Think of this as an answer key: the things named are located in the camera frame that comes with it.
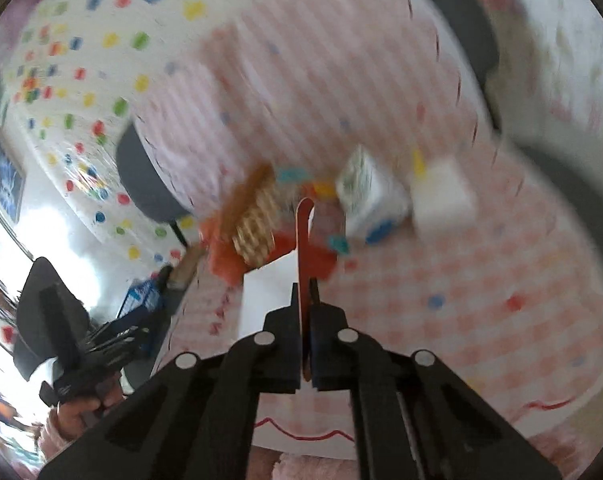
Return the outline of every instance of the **person's hand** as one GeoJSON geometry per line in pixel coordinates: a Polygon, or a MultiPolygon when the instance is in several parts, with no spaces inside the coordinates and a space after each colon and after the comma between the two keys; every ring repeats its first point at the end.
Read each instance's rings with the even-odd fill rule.
{"type": "Polygon", "coordinates": [[[112,378],[112,387],[103,400],[97,397],[79,397],[57,408],[56,427],[59,434],[66,440],[76,440],[86,431],[86,425],[81,415],[95,412],[103,404],[106,410],[119,404],[123,399],[123,390],[119,379],[121,374],[112,378]]]}

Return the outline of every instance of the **green dot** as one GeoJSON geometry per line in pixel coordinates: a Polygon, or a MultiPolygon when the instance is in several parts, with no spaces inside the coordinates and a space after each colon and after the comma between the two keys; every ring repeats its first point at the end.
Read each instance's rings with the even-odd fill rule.
{"type": "Polygon", "coordinates": [[[144,50],[150,43],[150,36],[145,32],[138,32],[135,37],[132,38],[132,47],[136,50],[144,50]]]}
{"type": "Polygon", "coordinates": [[[60,4],[57,4],[57,7],[55,7],[55,16],[61,16],[67,10],[68,2],[61,2],[60,4]]]}
{"type": "Polygon", "coordinates": [[[117,117],[123,117],[128,111],[128,102],[123,97],[117,99],[117,102],[114,104],[114,114],[117,117]]]}

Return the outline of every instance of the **white circular joint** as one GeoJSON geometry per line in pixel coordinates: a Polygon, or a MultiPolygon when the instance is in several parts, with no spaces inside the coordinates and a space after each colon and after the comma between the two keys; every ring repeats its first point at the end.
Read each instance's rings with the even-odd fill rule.
{"type": "Polygon", "coordinates": [[[342,343],[354,343],[359,339],[359,333],[357,330],[351,328],[342,328],[337,334],[337,337],[342,343]]]}
{"type": "Polygon", "coordinates": [[[259,332],[254,335],[254,342],[259,346],[270,346],[274,343],[274,334],[272,332],[259,332]]]}
{"type": "Polygon", "coordinates": [[[197,364],[197,356],[191,352],[184,352],[177,356],[174,364],[177,365],[177,368],[181,368],[182,370],[187,370],[188,368],[192,368],[197,364]]]}
{"type": "Polygon", "coordinates": [[[420,366],[432,366],[435,364],[435,354],[427,350],[420,350],[415,354],[415,363],[420,366]]]}

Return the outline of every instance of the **gingham tablecloth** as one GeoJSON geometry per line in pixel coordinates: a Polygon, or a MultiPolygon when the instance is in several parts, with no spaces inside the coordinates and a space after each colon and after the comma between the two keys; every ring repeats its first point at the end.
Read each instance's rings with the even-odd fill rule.
{"type": "MultiPolygon", "coordinates": [[[[323,301],[388,350],[434,351],[528,436],[600,388],[598,256],[555,191],[492,143],[484,111],[469,98],[474,87],[412,0],[261,0],[206,48],[175,83],[190,103],[178,120],[175,92],[154,94],[140,111],[153,156],[177,160],[170,177],[184,202],[214,208],[262,156],[322,173],[364,144],[405,174],[411,148],[427,160],[454,155],[479,197],[477,224],[431,242],[400,229],[355,249],[320,284],[323,301]],[[229,62],[229,52],[241,62],[229,62]],[[211,102],[202,88],[228,95],[211,102]],[[230,106],[230,121],[216,121],[230,106]],[[180,126],[188,114],[201,122],[180,126]]],[[[202,263],[157,367],[184,350],[226,351],[240,303],[240,288],[202,263]]],[[[282,439],[353,436],[343,392],[264,395],[257,420],[282,439]]]]}

